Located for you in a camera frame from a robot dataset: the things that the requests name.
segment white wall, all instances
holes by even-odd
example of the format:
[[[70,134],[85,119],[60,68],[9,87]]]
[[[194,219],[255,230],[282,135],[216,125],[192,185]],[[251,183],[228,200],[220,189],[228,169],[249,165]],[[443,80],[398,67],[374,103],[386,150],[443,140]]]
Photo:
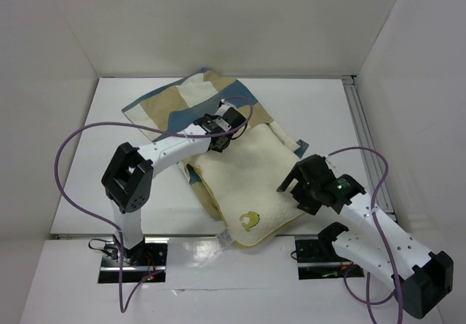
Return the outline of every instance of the white wall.
[[[465,72],[466,0],[397,0],[357,78],[403,224],[455,261],[447,324],[465,317]]]
[[[395,0],[57,0],[101,76],[355,74]]]
[[[83,123],[97,75],[54,0],[0,0],[0,22],[0,321],[11,324],[58,205],[55,152]]]

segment folded cloth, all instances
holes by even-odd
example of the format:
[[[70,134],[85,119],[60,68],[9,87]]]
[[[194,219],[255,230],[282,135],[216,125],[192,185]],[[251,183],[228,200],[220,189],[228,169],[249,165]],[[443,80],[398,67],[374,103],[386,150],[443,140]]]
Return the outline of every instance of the folded cloth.
[[[222,153],[208,151],[189,164],[215,200],[232,239],[252,247],[303,213],[290,194],[277,192],[298,160],[266,124],[259,124]]]
[[[214,114],[221,99],[238,95],[246,97],[253,104],[253,116],[248,127],[267,124],[284,146],[298,157],[304,154],[308,147],[307,143],[296,142],[288,136],[248,88],[235,78],[220,76],[206,68],[195,75],[145,94],[124,107],[122,111],[135,124],[178,132],[204,114]],[[250,109],[244,100],[233,99],[229,102],[233,103],[243,116],[249,115]],[[143,133],[151,141],[158,141],[165,137],[148,131],[143,131]],[[189,160],[190,158],[178,163],[178,166],[210,217],[220,218],[218,204],[201,177],[189,164]]]

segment table top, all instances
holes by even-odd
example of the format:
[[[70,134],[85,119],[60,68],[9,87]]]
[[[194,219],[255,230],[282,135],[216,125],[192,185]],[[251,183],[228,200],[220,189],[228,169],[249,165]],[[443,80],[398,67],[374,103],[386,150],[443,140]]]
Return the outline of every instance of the table top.
[[[371,323],[342,279],[298,280],[293,237],[275,237],[259,249],[228,248],[216,257],[206,252],[208,240],[170,239],[166,282],[142,285],[124,315],[117,284],[97,283],[101,253],[89,250],[87,240],[46,241],[20,324]],[[364,278],[348,282],[364,297]],[[125,298],[133,286],[124,285]],[[374,279],[371,294],[378,301],[387,289]],[[379,324],[394,323],[396,301],[375,307],[374,315]],[[434,308],[423,320],[405,313],[403,322],[442,320]]]
[[[86,124],[102,121],[129,122],[121,109],[141,95],[173,78],[100,79]],[[338,79],[240,79],[295,139],[309,144],[305,156],[326,155],[358,144],[350,109]],[[103,172],[117,146],[149,143],[139,131],[124,127],[100,127],[82,133],[66,180],[66,191],[81,206],[112,218],[110,201],[100,184]],[[359,152],[332,158],[337,175],[349,173],[364,186],[368,179]],[[174,165],[152,181],[151,198],[142,210],[142,228],[150,235],[214,235],[224,228],[204,211],[186,179]],[[339,220],[332,209],[320,209],[316,216],[302,216],[282,234],[317,234]],[[52,225],[53,234],[110,234],[110,226],[80,213],[63,198]]]

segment striped blanket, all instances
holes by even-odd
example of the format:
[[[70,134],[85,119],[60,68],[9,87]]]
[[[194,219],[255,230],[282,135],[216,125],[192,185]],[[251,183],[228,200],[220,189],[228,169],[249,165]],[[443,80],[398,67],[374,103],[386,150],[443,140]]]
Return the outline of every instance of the striped blanket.
[[[122,111],[135,124],[178,132],[204,114],[214,114],[221,99],[238,95],[245,96],[253,104],[253,116],[249,121],[249,127],[268,124],[281,143],[298,157],[302,157],[308,147],[307,143],[296,142],[290,138],[245,85],[233,77],[220,76],[206,68],[195,75],[145,94],[124,107]],[[229,102],[232,102],[243,116],[248,116],[249,105],[244,100],[234,99]],[[151,141],[164,138],[164,135],[157,133],[148,131],[143,131],[143,133]],[[214,197],[189,164],[190,161],[191,158],[188,158],[178,163],[178,166],[210,217],[220,218]]]

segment yellow logo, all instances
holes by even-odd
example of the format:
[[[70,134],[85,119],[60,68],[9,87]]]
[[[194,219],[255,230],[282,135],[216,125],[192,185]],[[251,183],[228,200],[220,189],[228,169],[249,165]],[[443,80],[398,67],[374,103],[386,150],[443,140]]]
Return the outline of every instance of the yellow logo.
[[[253,228],[256,224],[258,224],[259,220],[259,214],[255,213],[254,211],[243,213],[240,216],[241,225],[247,232],[250,232],[250,229]]]

